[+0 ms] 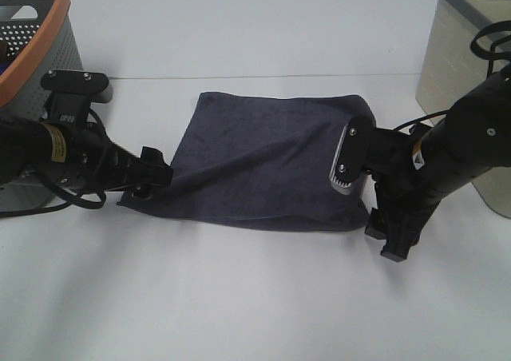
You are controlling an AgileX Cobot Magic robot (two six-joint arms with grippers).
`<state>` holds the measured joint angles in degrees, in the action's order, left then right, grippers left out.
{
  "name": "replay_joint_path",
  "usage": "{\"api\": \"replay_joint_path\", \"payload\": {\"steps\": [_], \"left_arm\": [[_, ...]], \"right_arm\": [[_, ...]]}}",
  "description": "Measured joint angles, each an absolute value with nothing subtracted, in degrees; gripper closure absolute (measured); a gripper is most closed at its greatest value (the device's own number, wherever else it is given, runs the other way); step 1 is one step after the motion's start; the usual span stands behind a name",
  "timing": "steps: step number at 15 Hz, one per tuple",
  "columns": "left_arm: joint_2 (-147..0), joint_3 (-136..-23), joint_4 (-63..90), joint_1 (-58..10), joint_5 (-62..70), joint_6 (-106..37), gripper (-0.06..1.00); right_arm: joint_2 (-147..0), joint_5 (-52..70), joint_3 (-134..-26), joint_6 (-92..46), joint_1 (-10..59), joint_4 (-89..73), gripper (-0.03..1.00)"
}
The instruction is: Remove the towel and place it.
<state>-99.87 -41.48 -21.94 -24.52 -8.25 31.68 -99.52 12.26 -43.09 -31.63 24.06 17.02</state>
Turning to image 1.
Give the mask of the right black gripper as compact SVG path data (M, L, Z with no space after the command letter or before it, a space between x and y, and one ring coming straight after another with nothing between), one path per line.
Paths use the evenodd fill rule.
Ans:
M365 116L344 126L332 161L332 188L350 195L364 170L374 121ZM443 198L443 126L416 125L410 135L376 129L366 169L373 177L377 207L364 233L384 240L380 255L407 259L422 228Z

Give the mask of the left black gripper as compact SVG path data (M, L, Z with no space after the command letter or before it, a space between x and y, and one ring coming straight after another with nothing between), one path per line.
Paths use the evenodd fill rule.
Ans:
M38 181L57 196L128 191L148 200L172 183L173 169L163 153L144 146L137 157L108 136L93 103L107 104L113 87L104 73L52 70L41 78L52 92L42 126L50 134L51 153L38 163Z

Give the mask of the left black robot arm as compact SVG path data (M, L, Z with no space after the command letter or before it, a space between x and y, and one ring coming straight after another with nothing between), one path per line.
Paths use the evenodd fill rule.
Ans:
M54 70L41 86L50 93L46 117L1 118L2 184L40 184L84 208L98 207L107 192L147 199L171 184L173 170L160 150L145 146L137 156L123 149L92 110L112 100L105 74Z

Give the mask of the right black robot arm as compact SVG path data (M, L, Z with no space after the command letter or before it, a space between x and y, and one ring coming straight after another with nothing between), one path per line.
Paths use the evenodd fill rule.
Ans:
M384 240L381 254L404 261L442 199L492 168L510 166L510 68L491 74L434 126L414 121L410 133L380 129L366 116L345 125L331 166L331 186L351 193L374 180L377 206L365 233Z

